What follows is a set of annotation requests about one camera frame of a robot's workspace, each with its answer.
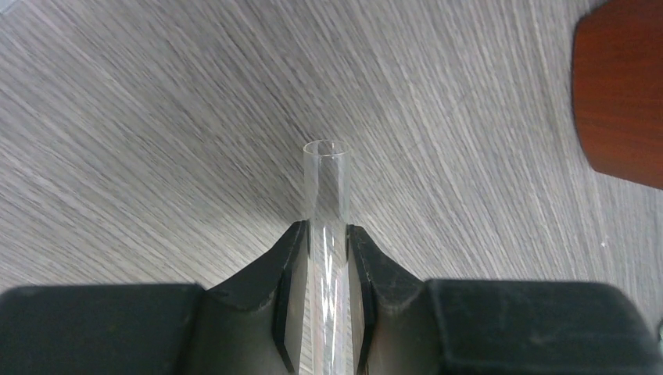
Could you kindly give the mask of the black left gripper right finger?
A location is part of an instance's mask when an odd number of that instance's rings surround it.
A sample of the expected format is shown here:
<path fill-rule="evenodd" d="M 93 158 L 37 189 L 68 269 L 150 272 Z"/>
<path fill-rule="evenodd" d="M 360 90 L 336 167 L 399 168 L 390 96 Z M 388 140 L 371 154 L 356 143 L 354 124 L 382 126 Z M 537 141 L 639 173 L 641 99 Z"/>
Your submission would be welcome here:
<path fill-rule="evenodd" d="M 437 374 L 442 346 L 427 284 L 361 226 L 346 228 L 353 372 Z"/>

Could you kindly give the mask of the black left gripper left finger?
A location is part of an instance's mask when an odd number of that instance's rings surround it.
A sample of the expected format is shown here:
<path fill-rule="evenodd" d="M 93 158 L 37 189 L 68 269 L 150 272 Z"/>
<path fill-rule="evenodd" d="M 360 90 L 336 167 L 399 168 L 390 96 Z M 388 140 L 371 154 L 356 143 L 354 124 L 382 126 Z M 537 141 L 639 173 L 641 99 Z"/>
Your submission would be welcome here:
<path fill-rule="evenodd" d="M 297 374 L 303 338 L 308 222 L 204 292 L 184 374 Z"/>

